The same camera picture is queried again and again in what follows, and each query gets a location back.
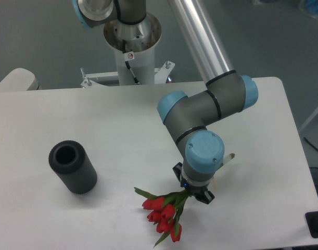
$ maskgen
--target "white table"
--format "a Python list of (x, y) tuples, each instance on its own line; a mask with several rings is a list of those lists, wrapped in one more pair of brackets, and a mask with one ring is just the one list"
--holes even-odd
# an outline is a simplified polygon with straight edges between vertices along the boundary
[[(213, 125), (236, 158), (215, 174), (210, 205), (187, 201), (182, 239), (156, 249), (243, 250), (318, 244), (304, 214), (318, 199), (281, 81), (255, 79), (255, 106)], [(198, 83), (0, 93), (0, 249), (152, 249), (159, 234), (133, 187), (180, 190), (182, 160), (156, 111)], [(81, 143), (98, 174), (85, 195), (48, 164), (63, 140)]]

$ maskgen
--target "black foam cylinder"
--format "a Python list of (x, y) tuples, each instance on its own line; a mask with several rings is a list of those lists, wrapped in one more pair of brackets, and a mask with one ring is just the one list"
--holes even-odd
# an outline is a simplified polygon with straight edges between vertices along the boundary
[(78, 142), (63, 141), (54, 146), (49, 164), (72, 193), (87, 193), (97, 182), (96, 171)]

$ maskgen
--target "cylinder opening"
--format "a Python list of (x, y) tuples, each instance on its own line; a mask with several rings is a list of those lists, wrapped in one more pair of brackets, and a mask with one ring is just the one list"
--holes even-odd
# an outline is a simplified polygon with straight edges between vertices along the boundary
[(74, 161), (76, 155), (74, 147), (65, 145), (57, 149), (56, 160), (59, 164), (69, 164)]

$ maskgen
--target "tulip bouquet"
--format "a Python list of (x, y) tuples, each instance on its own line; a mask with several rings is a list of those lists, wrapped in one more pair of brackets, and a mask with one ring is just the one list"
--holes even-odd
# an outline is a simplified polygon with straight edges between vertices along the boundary
[(179, 241), (182, 233), (182, 226), (179, 223), (184, 204), (190, 197), (188, 190), (173, 192), (167, 195), (155, 196), (146, 191), (134, 188), (135, 192), (147, 200), (143, 203), (145, 210), (152, 210), (147, 216), (149, 222), (157, 225), (157, 232), (163, 233), (154, 247), (165, 240), (169, 235), (173, 242)]

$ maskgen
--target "cable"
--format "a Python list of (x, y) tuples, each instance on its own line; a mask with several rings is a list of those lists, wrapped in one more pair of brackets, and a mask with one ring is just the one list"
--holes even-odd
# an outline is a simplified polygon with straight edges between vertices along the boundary
[[(123, 52), (123, 54), (125, 54), (125, 53), (126, 53), (126, 40), (123, 40), (122, 42), (123, 42), (122, 52)], [(136, 85), (140, 85), (141, 83), (138, 81), (137, 77), (135, 76), (133, 70), (131, 69), (131, 66), (130, 66), (129, 62), (128, 62), (128, 61), (125, 61), (125, 65), (126, 65), (126, 67), (129, 69), (129, 71), (131, 72), (132, 77), (133, 77), (133, 80), (134, 80), (134, 83), (135, 83)]]
[(318, 169), (318, 167), (309, 167), (309, 169)]
[(310, 141), (308, 141), (308, 139), (306, 137), (303, 138), (313, 149), (315, 149), (318, 152), (318, 148), (315, 147), (313, 144), (311, 144)]

